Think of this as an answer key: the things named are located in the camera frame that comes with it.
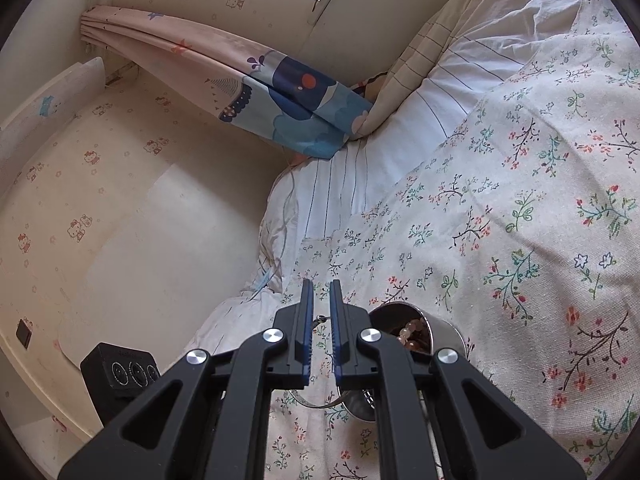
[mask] black square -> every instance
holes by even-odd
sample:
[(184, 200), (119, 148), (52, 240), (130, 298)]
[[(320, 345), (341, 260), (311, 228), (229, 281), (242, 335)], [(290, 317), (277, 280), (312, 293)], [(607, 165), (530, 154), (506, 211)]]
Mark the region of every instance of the black square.
[(25, 350), (29, 348), (29, 341), (31, 341), (31, 330), (23, 320), (20, 320), (20, 323), (18, 323), (18, 330), (15, 331), (15, 336), (18, 338), (18, 341), (22, 343), (22, 346), (24, 346)]

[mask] black speaker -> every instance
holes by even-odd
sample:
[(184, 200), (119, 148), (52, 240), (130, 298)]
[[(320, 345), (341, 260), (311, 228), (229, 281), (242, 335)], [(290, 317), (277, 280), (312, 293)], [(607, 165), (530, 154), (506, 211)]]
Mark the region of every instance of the black speaker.
[(107, 343), (91, 350), (80, 371), (103, 426), (160, 376), (149, 352)]

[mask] curtain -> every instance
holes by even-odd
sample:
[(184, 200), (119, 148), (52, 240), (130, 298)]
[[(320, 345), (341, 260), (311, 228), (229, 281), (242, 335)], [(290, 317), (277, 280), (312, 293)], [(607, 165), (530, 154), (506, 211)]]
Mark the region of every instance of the curtain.
[(98, 6), (82, 15), (80, 30), (221, 121), (305, 155), (331, 158), (372, 106), (303, 63), (201, 23)]

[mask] beige wall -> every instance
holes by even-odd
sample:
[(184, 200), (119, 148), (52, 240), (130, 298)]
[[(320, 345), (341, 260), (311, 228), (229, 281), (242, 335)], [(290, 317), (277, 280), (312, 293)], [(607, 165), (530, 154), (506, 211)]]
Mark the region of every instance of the beige wall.
[(40, 86), (84, 61), (79, 15), (88, 0), (32, 0), (0, 51), (0, 123)]
[(387, 70), (447, 0), (331, 0), (313, 26), (315, 0), (113, 0), (228, 30), (353, 84)]

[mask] bed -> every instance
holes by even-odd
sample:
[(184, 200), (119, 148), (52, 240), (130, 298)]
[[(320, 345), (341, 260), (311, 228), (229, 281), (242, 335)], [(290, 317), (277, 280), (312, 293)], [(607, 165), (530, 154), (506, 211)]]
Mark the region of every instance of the bed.
[[(450, 320), (468, 359), (597, 475), (640, 400), (636, 256), (622, 241), (637, 60), (609, 0), (451, 0), (391, 69), (376, 102), (399, 100), (391, 117), (280, 175), (254, 278), (185, 350), (237, 347), (304, 278), (327, 314), (339, 278), (350, 303), (405, 300)], [(337, 396), (330, 337), (314, 332), (316, 404)], [(266, 478), (376, 478), (376, 445), (343, 406), (275, 392)]]

